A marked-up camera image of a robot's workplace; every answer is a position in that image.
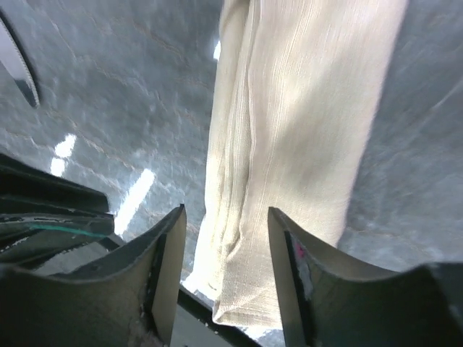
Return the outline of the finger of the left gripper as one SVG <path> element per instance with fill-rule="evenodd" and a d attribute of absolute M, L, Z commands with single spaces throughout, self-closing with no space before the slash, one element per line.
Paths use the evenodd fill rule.
<path fill-rule="evenodd" d="M 1 263 L 38 267 L 57 254 L 105 239 L 114 232 L 110 215 L 1 215 Z"/>
<path fill-rule="evenodd" d="M 1 214 L 109 216 L 106 195 L 1 154 Z"/>

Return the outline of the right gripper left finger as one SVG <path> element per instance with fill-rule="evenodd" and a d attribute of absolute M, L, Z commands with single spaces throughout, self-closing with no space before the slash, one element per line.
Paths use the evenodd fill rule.
<path fill-rule="evenodd" d="M 64 275 L 71 302 L 59 311 L 54 345 L 168 345 L 185 236 L 180 205 L 149 231 Z"/>

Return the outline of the beige cloth napkin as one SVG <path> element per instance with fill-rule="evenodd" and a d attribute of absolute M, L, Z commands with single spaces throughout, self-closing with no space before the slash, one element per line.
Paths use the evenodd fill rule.
<path fill-rule="evenodd" d="M 188 286 L 220 325 L 281 325 L 277 207 L 336 246 L 405 1 L 225 1 Z"/>

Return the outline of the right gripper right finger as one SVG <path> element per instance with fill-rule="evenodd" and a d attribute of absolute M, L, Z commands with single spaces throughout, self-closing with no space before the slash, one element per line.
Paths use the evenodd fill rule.
<path fill-rule="evenodd" d="M 268 235 L 288 346 L 404 346 L 394 271 L 336 249 L 274 207 Z"/>

